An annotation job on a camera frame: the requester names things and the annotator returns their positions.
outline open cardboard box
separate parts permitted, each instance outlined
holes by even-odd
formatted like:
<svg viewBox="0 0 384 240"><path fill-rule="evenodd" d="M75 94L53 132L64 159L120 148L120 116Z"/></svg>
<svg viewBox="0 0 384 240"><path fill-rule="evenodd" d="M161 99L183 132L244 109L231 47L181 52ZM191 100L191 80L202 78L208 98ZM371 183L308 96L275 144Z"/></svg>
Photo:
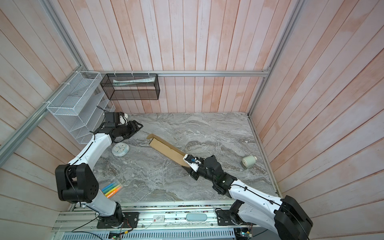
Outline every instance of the open cardboard box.
<svg viewBox="0 0 384 240"><path fill-rule="evenodd" d="M183 160L185 156L184 152L180 151L175 146L171 145L169 142L165 141L159 136L156 136L155 134L149 134L147 136L147 139L151 138L152 141L149 143L151 147L153 147L169 159L173 160L174 162L180 164L181 166L189 167L189 165Z"/></svg>

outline gray marble surface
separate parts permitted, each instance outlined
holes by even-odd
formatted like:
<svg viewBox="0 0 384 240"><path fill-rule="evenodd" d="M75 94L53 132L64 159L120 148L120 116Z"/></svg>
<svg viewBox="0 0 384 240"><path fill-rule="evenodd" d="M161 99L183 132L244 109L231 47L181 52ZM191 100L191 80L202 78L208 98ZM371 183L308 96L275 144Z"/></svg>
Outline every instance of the gray marble surface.
<svg viewBox="0 0 384 240"><path fill-rule="evenodd" d="M148 144L154 133L181 151L198 157L215 155L227 173L251 187L276 195L260 151L244 113L153 113L130 114L144 127L124 142L130 146L123 157L112 154L109 146L94 168L102 188L116 176L124 188L111 199L123 202L175 200L228 200L212 189L204 178L195 181L182 167ZM247 170L240 165L248 155L258 158Z"/></svg>

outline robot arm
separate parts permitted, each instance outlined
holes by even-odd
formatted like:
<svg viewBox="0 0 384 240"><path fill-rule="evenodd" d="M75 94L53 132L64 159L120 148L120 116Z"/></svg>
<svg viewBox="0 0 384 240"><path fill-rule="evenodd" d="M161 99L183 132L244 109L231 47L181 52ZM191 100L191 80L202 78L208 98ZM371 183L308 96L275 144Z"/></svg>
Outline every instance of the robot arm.
<svg viewBox="0 0 384 240"><path fill-rule="evenodd" d="M123 220L121 207L107 198L99 189L92 170L104 150L117 137L128 139L143 125L127 120L124 113L105 113L105 122L94 132L91 141L68 164L59 165L55 170L59 199L70 203L80 202L99 213L102 220L111 227L118 227Z"/></svg>
<svg viewBox="0 0 384 240"><path fill-rule="evenodd" d="M224 172L214 155L203 159L186 154L184 161L195 180L199 176L212 181L212 188L221 195L236 199L229 212L232 223L253 223L278 234L282 240L306 240L313 223L297 201L258 191Z"/></svg>

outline white alarm clock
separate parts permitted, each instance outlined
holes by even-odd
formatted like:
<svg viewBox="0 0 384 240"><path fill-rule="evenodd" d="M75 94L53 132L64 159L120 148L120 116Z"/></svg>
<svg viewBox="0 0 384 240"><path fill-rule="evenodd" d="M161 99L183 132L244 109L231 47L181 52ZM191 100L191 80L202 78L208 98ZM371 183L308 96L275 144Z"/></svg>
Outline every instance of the white alarm clock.
<svg viewBox="0 0 384 240"><path fill-rule="evenodd" d="M112 148L112 154L116 157L122 157L127 154L129 146L126 143L119 142Z"/></svg>

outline black mesh basket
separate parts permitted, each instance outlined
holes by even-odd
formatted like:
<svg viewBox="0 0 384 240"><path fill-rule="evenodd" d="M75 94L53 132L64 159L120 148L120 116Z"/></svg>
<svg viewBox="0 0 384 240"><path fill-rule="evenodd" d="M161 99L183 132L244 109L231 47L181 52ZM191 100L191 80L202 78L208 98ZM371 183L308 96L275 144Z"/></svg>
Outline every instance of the black mesh basket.
<svg viewBox="0 0 384 240"><path fill-rule="evenodd" d="M159 99L159 81L154 73L107 73L100 84L109 100Z"/></svg>

